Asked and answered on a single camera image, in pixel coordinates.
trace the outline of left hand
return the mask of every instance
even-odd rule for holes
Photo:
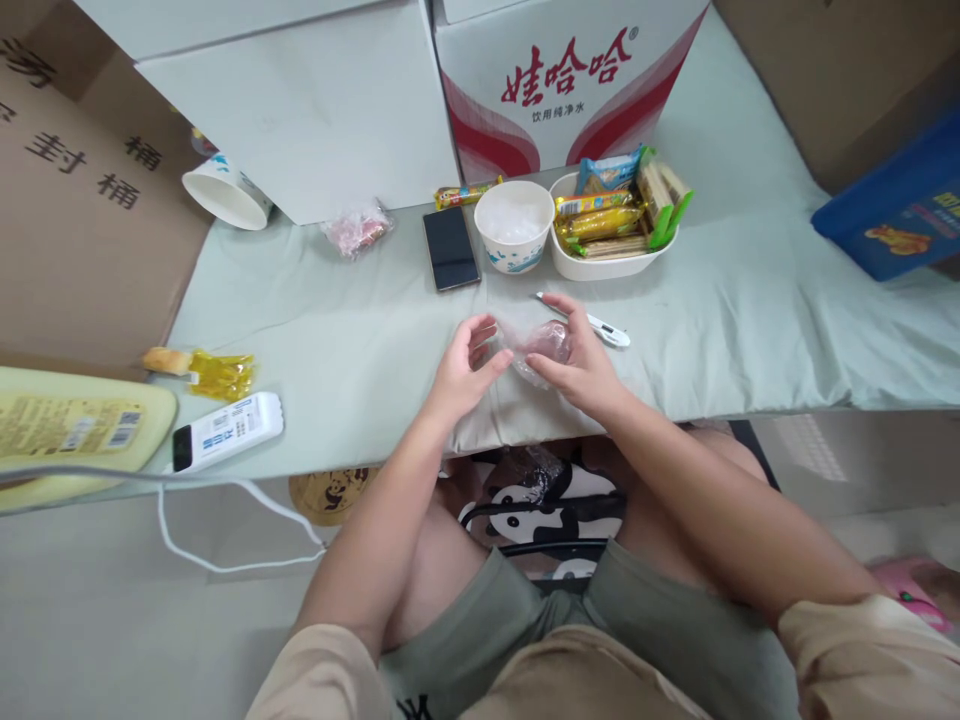
[[[490,345],[485,343],[496,334],[496,322],[489,314],[474,315],[457,326],[453,341],[440,360],[437,377],[423,405],[424,413],[453,428],[510,366],[510,350],[501,350],[484,363],[490,351]]]

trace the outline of snack basket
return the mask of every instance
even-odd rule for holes
[[[557,180],[550,188],[550,194],[554,198],[569,197],[574,195],[577,189],[577,177],[579,173],[564,175]],[[576,260],[567,255],[560,246],[560,240],[557,238],[556,230],[550,225],[550,254],[553,255],[553,264],[557,272],[568,280],[590,281],[590,280],[612,280],[613,278],[626,277],[627,275],[636,275],[638,272],[646,270],[650,264],[672,248],[677,238],[680,236],[680,230],[667,245],[659,250],[647,255],[638,255],[632,258],[619,258],[616,260],[595,260],[586,262]]]

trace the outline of white cable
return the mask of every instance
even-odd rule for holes
[[[323,554],[327,551],[326,543],[317,537],[317,534],[313,531],[313,526],[310,522],[289,508],[284,507],[278,503],[273,498],[269,497],[266,493],[263,492],[259,487],[249,480],[241,480],[237,478],[214,478],[214,477],[204,477],[202,475],[188,475],[188,476],[177,476],[176,478],[171,477],[170,473],[173,471],[172,465],[168,465],[163,470],[162,475],[144,475],[140,473],[126,472],[122,470],[107,470],[104,468],[94,468],[89,466],[75,466],[75,465],[54,465],[54,466],[40,466],[40,467],[30,467],[30,468],[17,468],[15,470],[2,470],[0,471],[0,488],[5,483],[16,482],[18,480],[30,480],[35,477],[44,477],[47,475],[80,475],[80,476],[93,476],[93,477],[110,477],[117,478],[119,480],[141,480],[144,482],[156,483],[157,485],[157,517],[160,520],[160,534],[163,536],[163,544],[167,546],[167,549],[170,550],[175,555],[179,555],[190,562],[194,562],[200,567],[209,570],[214,573],[233,573],[233,572],[242,572],[244,570],[256,570],[258,568],[272,568],[272,567],[287,567],[289,565],[296,565],[298,563],[313,562],[319,560],[323,557]],[[252,565],[239,565],[232,568],[222,568],[218,567],[212,563],[207,562],[203,558],[197,557],[193,553],[189,553],[183,548],[179,547],[173,542],[173,539],[170,537],[170,529],[167,527],[167,516],[166,509],[164,505],[164,498],[166,497],[166,486],[168,482],[177,482],[182,483],[188,480],[203,480],[211,481],[216,480],[220,485],[237,485],[246,490],[253,497],[254,500],[259,502],[261,505],[266,507],[268,510],[272,510],[277,515],[281,515],[285,518],[295,521],[306,531],[307,536],[310,538],[310,541],[315,545],[320,547],[320,551],[315,555],[308,557],[298,557],[293,558],[292,560],[280,560],[276,562],[266,562],[266,563],[255,563]]]
[[[313,526],[307,522],[305,517],[293,512],[288,508],[285,508],[283,505],[280,505],[249,480],[228,480],[227,482],[231,485],[242,487],[244,490],[250,493],[250,495],[252,495],[257,502],[267,509],[272,510],[277,515],[282,515],[291,520],[295,520],[303,527],[304,530],[306,530],[310,540],[315,545],[320,546],[320,551],[316,555],[293,558],[292,560],[277,560],[274,562],[254,563],[252,565],[237,565],[229,568],[219,567],[218,565],[207,562],[203,558],[197,557],[193,553],[189,553],[180,546],[176,545],[173,542],[173,539],[170,537],[170,528],[167,527],[167,516],[164,510],[164,489],[166,483],[161,482],[157,485],[157,517],[160,520],[160,534],[163,536],[163,544],[167,546],[167,549],[170,550],[170,552],[172,552],[174,555],[179,555],[182,558],[190,560],[191,562],[196,563],[200,567],[209,570],[210,572],[219,574],[243,572],[244,570],[258,570],[260,568],[287,567],[289,565],[297,565],[299,563],[313,562],[314,560],[319,560],[321,557],[323,557],[323,554],[327,551],[327,545],[325,542],[323,542],[323,540],[317,537],[316,533],[313,531]]]

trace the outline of beige shirt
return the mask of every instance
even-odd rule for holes
[[[779,630],[807,720],[960,718],[960,649],[889,598],[850,607],[797,603]],[[315,625],[287,643],[247,720],[387,720],[391,708],[360,640]],[[558,628],[518,652],[463,717],[556,720],[624,710],[710,720],[649,663],[583,626]]]

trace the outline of blue plastic container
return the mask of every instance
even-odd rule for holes
[[[960,111],[811,220],[876,280],[960,253]]]

